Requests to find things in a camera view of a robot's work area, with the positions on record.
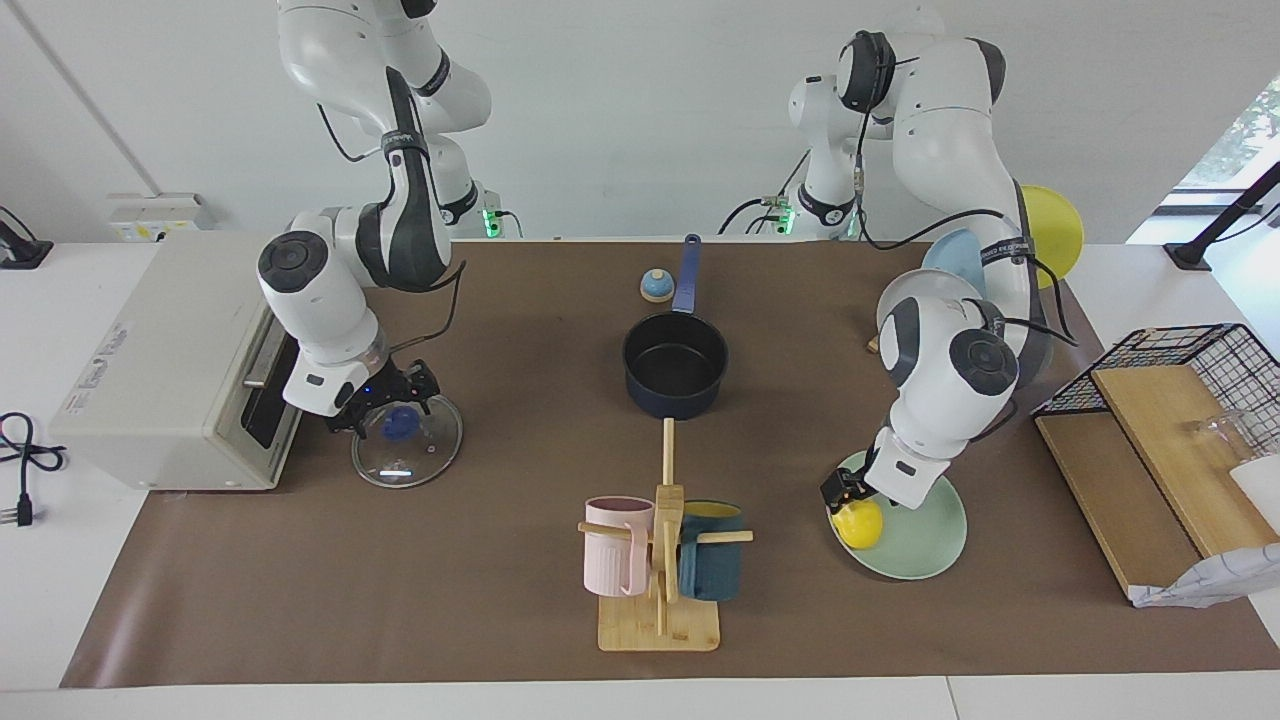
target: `white wall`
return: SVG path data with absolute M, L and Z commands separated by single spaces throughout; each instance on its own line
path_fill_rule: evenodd
M 161 188 L 201 193 L 221 227 L 274 231 L 298 209 L 384 192 L 379 160 L 338 158 L 285 78 L 273 3 L 4 1 L 29 14 Z M 431 22 L 493 88 L 493 119 L 458 141 L 530 234 L 676 234 L 713 232 L 739 201 L 777 190 L 804 149 L 791 86 L 833 72 L 844 41 L 900 5 L 444 0 Z M 952 32 L 1002 47 L 997 146 L 1019 179 L 1073 199 L 1093 242 L 1123 242 L 1280 69 L 1267 0 L 936 6 Z M 5 40 L 18 35 L 0 18 Z M 40 70 L 29 42 L 4 45 L 0 201 L 50 237 L 104 236 L 96 199 L 138 178 L 83 117 L 60 115 L 61 90 L 22 79 Z M 44 149 L 73 126 L 92 161 L 52 161 Z M 870 150 L 868 209 L 873 231 L 893 236 L 937 215 L 902 196 L 884 150 Z

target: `white robotic arm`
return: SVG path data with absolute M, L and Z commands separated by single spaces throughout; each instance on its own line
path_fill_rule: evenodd
M 794 232 L 842 237 L 859 220 L 859 234 L 869 237 L 861 138 L 891 140 L 906 190 L 978 237 L 988 293 L 908 297 L 883 319 L 881 359 L 900 395 L 863 471 L 823 483 L 832 512 L 876 492 L 918 507 L 1014 388 L 1044 364 L 1046 338 L 1005 322 L 1044 318 L 1021 193 L 992 141 L 991 108 L 1002 83 L 1004 59 L 987 42 L 861 31 L 841 51 L 837 76 L 805 78 L 792 92 L 792 122 L 810 141 L 810 169 L 792 193 Z
M 333 429 L 358 429 L 371 407 L 438 392 L 429 373 L 403 375 L 390 363 L 361 288 L 444 284 L 449 225 L 479 214 L 484 188 L 440 133 L 477 127 L 492 108 L 484 81 L 435 42 L 433 0 L 362 5 L 282 1 L 280 56 L 312 97 L 380 135 L 392 191 L 380 202 L 301 213 L 259 260 L 262 292 L 300 346 L 284 398 L 335 418 Z

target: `brown table mat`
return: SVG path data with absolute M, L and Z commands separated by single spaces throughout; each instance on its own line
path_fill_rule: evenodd
M 641 273 L 676 269 L 680 246 L 456 247 L 470 260 L 457 322 L 404 352 L 462 410 L 456 464 L 379 489 L 353 471 L 348 436 L 308 418 L 270 493 L 152 493 L 64 687 L 1280 667 L 1247 601 L 1134 610 L 1116 585 L 1027 416 L 1096 340 L 1060 351 L 1016 396 L 1018 419 L 947 473 L 969 515 L 951 570 L 902 583 L 849 557 L 818 483 L 895 397 L 863 347 L 881 290 L 924 247 L 832 242 L 704 247 L 698 313 L 731 359 L 717 404 L 680 424 L 677 482 L 740 503 L 756 542 L 718 651 L 598 651 L 575 525 L 588 497 L 660 480 L 660 421 L 631 405 L 621 342 L 653 310 Z M 393 341 L 447 305 L 370 295 Z

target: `black wire basket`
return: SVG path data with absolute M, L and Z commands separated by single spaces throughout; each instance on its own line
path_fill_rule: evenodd
M 1153 365 L 1190 365 L 1224 410 L 1253 415 L 1245 441 L 1256 452 L 1280 448 L 1280 363 L 1239 323 L 1134 331 L 1032 416 L 1107 413 L 1093 372 Z

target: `mug rack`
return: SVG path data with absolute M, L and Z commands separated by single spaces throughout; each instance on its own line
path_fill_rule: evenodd
M 685 515 L 685 487 L 676 484 L 676 420 L 662 421 L 662 484 L 654 492 L 649 534 L 649 589 L 635 597 L 600 597 L 596 642 L 605 652 L 708 652 L 719 647 L 719 606 L 682 597 L 676 548 Z M 630 538 L 623 528 L 579 523 L 579 532 Z M 751 530 L 701 533 L 698 543 L 751 542 Z

